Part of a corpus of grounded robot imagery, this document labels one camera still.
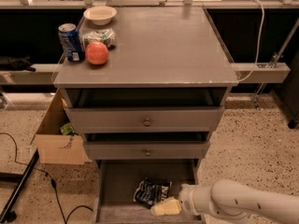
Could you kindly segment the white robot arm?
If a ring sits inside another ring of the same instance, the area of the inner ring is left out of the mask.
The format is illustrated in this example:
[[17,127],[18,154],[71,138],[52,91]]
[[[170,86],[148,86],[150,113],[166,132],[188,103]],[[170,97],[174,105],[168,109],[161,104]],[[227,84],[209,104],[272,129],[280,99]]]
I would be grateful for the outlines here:
[[208,214],[233,224],[247,224],[253,215],[279,224],[299,224],[299,197],[262,191],[223,179],[208,187],[183,184],[178,198],[167,198],[150,209],[154,216]]

